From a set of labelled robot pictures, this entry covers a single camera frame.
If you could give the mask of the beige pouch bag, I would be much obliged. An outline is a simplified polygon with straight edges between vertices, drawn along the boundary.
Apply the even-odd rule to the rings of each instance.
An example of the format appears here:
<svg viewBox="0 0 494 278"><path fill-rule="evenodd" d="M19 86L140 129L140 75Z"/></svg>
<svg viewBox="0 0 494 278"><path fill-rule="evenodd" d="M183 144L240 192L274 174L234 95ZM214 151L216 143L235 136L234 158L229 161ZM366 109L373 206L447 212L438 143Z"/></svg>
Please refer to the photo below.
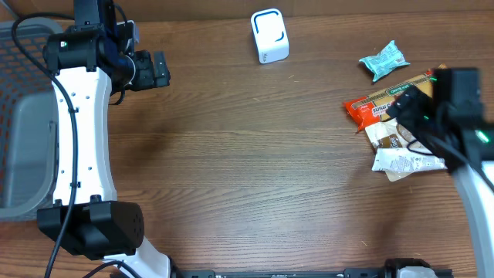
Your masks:
<svg viewBox="0 0 494 278"><path fill-rule="evenodd" d="M401 126L395 119L385 122L378 122L365 128L370 140L375 156L378 148L406 148L410 152L429 156L427 150L420 142L414 142L412 134ZM397 181L412 173L384 171L390 181Z"/></svg>

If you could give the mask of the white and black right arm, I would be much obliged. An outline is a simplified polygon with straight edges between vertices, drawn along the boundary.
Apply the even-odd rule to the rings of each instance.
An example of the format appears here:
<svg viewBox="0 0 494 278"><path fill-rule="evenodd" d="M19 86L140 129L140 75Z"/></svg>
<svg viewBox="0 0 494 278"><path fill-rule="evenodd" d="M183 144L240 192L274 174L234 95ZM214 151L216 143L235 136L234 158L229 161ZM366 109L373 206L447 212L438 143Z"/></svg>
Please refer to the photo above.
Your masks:
<svg viewBox="0 0 494 278"><path fill-rule="evenodd" d="M493 125L484 118L476 68L434 69L432 95L411 86L387 109L442 158L464 205L480 277L493 275Z"/></svg>

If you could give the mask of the white tube with gold cap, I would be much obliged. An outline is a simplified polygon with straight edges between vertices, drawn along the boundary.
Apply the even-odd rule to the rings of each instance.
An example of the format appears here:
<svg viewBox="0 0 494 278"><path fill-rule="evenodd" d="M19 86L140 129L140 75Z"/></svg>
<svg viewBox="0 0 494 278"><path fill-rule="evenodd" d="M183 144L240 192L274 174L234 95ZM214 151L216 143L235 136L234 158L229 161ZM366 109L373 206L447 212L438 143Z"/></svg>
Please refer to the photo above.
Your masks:
<svg viewBox="0 0 494 278"><path fill-rule="evenodd" d="M445 161L435 156L410 152L406 148L378 148L372 171L413 173L446 169Z"/></svg>

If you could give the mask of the orange spaghetti packet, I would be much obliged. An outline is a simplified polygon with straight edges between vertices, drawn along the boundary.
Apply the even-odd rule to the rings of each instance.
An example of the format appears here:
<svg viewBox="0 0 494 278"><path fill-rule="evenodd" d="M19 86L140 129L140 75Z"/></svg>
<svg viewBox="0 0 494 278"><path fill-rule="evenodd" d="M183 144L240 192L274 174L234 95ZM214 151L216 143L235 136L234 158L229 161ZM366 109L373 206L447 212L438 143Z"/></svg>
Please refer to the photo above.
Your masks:
<svg viewBox="0 0 494 278"><path fill-rule="evenodd" d="M430 97L432 95L432 73L433 70L429 69L421 75L414 76L386 89L343 102L345 110L357 124L357 133L372 124L390 120L387 109L409 87L416 86Z"/></svg>

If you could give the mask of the teal snack packet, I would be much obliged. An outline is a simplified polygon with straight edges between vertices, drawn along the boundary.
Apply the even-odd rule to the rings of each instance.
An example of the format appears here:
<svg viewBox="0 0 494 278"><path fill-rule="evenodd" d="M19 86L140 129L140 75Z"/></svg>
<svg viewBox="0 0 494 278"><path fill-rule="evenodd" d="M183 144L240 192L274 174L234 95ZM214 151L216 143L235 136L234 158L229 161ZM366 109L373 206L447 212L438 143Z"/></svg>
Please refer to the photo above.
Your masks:
<svg viewBox="0 0 494 278"><path fill-rule="evenodd" d="M382 77L402 66L409 66L404 54L391 40L377 55L359 59L374 75L372 82L376 83Z"/></svg>

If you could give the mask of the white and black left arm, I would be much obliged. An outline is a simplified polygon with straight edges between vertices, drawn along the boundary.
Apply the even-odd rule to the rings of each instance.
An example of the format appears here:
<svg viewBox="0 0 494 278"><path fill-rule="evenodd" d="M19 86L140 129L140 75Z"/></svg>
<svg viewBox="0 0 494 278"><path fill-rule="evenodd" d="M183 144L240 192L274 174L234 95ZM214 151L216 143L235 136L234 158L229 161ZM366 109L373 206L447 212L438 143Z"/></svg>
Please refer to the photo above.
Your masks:
<svg viewBox="0 0 494 278"><path fill-rule="evenodd" d="M77 1L74 23L43 51L58 109L53 204L37 212L57 249L115 266L125 276L176 277L171 259L145 237L140 206L117 198L108 147L115 93L168 86L164 54L135 49L137 28L112 1Z"/></svg>

